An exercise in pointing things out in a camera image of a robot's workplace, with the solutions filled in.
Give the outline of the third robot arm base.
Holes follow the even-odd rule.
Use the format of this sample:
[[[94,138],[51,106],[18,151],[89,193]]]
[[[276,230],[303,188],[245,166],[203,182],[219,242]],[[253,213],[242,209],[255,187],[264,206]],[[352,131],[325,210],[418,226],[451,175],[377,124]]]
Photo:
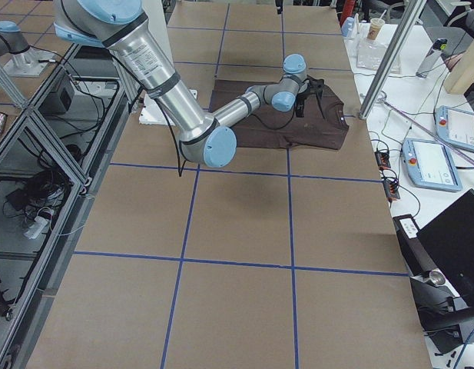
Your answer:
[[[21,29],[12,21],[0,21],[0,58],[10,54],[4,65],[5,72],[12,77],[37,78],[54,62],[54,54],[30,46]]]

